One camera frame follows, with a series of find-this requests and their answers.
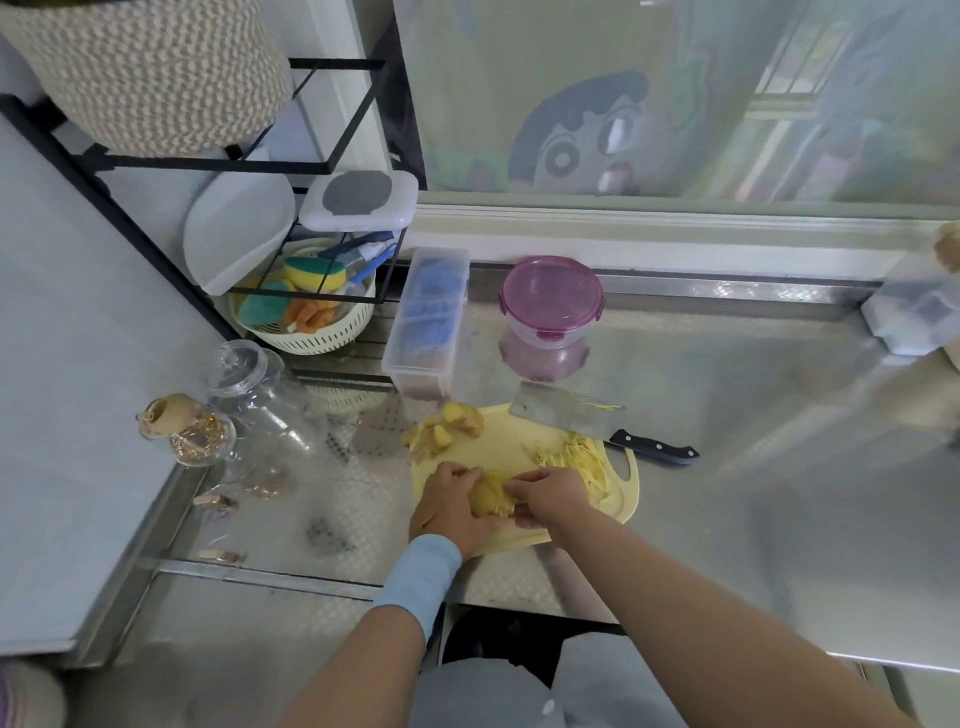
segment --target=light blue sleeve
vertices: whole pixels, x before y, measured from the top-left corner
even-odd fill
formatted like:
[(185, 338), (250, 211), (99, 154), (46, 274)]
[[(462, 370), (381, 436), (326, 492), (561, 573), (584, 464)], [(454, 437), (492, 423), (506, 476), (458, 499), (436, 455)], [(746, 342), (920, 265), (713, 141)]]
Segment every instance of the light blue sleeve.
[(434, 533), (418, 536), (396, 562), (380, 594), (373, 600), (373, 607), (392, 604), (407, 610), (423, 628), (426, 642), (446, 590), (462, 563), (460, 549), (446, 536)]

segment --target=rectangular plastic container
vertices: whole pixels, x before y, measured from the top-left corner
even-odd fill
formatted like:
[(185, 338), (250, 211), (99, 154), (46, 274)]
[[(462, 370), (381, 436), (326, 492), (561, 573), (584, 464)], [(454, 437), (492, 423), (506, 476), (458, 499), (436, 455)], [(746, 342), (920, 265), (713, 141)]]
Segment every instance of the rectangular plastic container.
[(457, 338), (469, 275), (469, 251), (414, 251), (382, 362), (384, 374), (403, 397), (440, 400), (453, 396)]
[(924, 356), (960, 336), (960, 226), (903, 257), (861, 307), (874, 336), (896, 354)]

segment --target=forearm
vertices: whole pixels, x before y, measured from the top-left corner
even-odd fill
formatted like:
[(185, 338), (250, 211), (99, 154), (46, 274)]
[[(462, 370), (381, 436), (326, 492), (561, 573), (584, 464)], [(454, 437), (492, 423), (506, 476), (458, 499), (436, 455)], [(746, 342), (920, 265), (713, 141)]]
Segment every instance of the forearm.
[(407, 547), (373, 608), (303, 690), (280, 728), (403, 726), (423, 649), (461, 565), (443, 536)]
[(691, 728), (916, 727), (825, 652), (593, 511), (560, 541)]
[(371, 609), (303, 690), (279, 728), (406, 725), (423, 647), (420, 624), (407, 610)]

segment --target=hand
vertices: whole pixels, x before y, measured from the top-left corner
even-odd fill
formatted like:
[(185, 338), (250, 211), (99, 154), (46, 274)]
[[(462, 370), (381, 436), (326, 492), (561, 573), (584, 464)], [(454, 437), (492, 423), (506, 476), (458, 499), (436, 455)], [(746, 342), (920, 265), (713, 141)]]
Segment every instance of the hand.
[(481, 475), (483, 468), (467, 470), (457, 463), (437, 466), (426, 479), (423, 497), (410, 520), (410, 540), (424, 533), (436, 533), (452, 541), (464, 561), (472, 556), (503, 522), (497, 516), (477, 519), (470, 513), (467, 496)]
[(520, 528), (546, 528), (554, 533), (563, 523), (591, 510), (584, 479), (572, 468), (540, 468), (516, 475), (503, 489), (516, 498), (514, 521)]

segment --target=shredded ginger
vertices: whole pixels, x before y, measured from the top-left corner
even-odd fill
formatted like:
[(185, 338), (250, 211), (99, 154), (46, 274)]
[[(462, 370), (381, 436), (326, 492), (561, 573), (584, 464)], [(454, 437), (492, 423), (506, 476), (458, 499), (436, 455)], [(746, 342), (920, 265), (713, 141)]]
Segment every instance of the shredded ginger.
[(527, 453), (538, 468), (573, 468), (584, 479), (590, 496), (590, 503), (599, 505), (610, 495), (610, 482), (604, 457), (597, 451), (589, 437), (568, 432), (566, 440), (559, 450), (543, 446), (524, 445)]

